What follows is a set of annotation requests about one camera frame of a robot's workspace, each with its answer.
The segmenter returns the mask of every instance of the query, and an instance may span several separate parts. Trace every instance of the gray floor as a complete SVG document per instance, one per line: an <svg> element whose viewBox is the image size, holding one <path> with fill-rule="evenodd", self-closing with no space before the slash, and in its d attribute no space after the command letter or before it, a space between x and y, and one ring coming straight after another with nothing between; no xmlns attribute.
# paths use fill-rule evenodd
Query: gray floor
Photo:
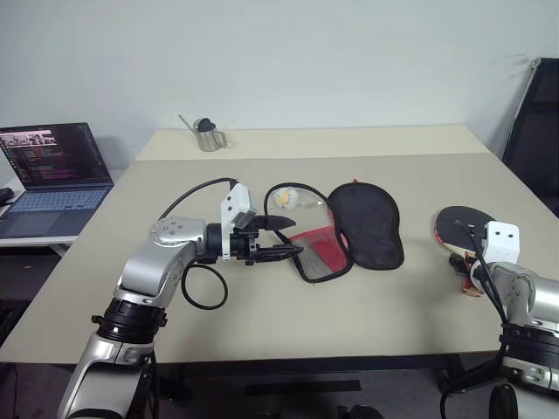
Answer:
<svg viewBox="0 0 559 419"><path fill-rule="evenodd" d="M55 256L0 256L0 299L28 299L58 261ZM0 419L12 418L14 373L0 364ZM53 418L70 373L57 367L18 364L19 418ZM245 386L273 382L358 380L361 391L312 395L246 396ZM343 374L252 375L189 378L186 406L162 402L161 418L250 418L258 412L285 419L336 418L336 406L366 404L386 419L437 418L440 393L432 371L359 371ZM449 419L487 418L491 387L449 399Z"/></svg>

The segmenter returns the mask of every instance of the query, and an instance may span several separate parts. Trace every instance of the white desk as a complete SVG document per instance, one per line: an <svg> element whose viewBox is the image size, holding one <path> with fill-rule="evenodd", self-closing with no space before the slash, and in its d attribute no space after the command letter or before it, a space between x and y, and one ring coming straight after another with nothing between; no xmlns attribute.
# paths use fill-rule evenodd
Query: white desk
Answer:
<svg viewBox="0 0 559 419"><path fill-rule="evenodd" d="M115 184L124 174L124 170L109 170L109 172ZM9 182L3 185L3 188L11 188L14 191L14 197L10 200L11 202L15 201L25 191L24 186L17 176L14 176ZM0 207L0 216L2 216L8 208L9 206ZM76 241L76 238L78 238L78 236L0 238L0 247L49 246L60 256L63 256L66 252L63 245L72 244Z"/></svg>
<svg viewBox="0 0 559 419"><path fill-rule="evenodd" d="M309 285L290 261L219 263L228 302L204 312L178 292L169 323L156 337L160 362L496 349L496 312L488 299L460 293L448 253L433 237L434 217L449 205L473 206L519 225L519 263L559 278L559 222L464 127L332 130L326 142L324 130L254 133L228 133L234 148L209 154L201 154L186 133L155 133L0 348L0 361L75 363L95 329L90 316L107 308L123 265L149 226L186 189L225 175L246 184L260 207L279 182L304 182L326 195L354 178L379 185L400 210L404 264L394 271L355 266L345 276ZM246 150L251 158L234 155L246 148L245 139L254 146ZM446 154L436 152L438 144ZM323 157L324 150L344 156ZM224 193L224 187L200 191L174 214L216 222ZM272 233L260 238L277 243Z"/></svg>

